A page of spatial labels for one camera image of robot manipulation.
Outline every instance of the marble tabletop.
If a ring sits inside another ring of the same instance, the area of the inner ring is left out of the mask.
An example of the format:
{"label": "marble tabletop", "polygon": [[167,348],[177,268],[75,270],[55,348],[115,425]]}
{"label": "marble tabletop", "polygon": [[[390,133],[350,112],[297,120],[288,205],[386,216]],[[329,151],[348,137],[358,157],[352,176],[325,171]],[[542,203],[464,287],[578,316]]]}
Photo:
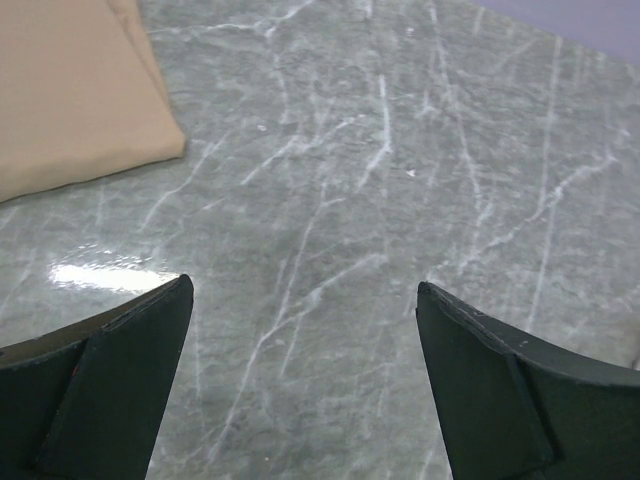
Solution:
{"label": "marble tabletop", "polygon": [[0,339],[178,273],[148,478],[450,477],[413,308],[640,348],[640,70],[462,0],[142,0],[185,159],[0,205]]}

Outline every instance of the gray marble surface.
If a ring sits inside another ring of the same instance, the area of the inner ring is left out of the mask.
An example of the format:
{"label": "gray marble surface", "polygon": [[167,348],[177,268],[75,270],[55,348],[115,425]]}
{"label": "gray marble surface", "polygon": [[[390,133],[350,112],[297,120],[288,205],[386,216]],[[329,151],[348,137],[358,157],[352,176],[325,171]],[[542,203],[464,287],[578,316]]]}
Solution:
{"label": "gray marble surface", "polygon": [[424,279],[633,363],[640,70],[460,0],[142,9],[188,155],[0,205],[0,335],[190,274],[148,478],[448,478]]}

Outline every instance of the tan fabric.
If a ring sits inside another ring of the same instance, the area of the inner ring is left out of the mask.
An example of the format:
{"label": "tan fabric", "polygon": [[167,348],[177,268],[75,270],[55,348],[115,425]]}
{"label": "tan fabric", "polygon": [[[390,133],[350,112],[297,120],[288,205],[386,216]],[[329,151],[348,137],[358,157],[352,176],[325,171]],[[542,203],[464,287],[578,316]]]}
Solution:
{"label": "tan fabric", "polygon": [[184,144],[135,0],[0,0],[0,201]]}

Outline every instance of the folded towel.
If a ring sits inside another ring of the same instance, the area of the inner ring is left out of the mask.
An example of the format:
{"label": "folded towel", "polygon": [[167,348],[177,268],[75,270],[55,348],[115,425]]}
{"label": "folded towel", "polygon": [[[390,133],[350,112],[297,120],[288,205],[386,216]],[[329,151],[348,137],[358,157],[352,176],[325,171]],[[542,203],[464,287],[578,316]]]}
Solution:
{"label": "folded towel", "polygon": [[135,0],[0,0],[0,201],[182,156]]}

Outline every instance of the purple object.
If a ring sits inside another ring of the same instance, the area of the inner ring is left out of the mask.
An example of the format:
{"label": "purple object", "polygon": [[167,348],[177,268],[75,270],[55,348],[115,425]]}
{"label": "purple object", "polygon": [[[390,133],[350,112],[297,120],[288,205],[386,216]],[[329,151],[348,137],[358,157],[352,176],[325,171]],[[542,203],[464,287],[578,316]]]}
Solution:
{"label": "purple object", "polygon": [[640,64],[640,0],[474,0],[587,47]]}

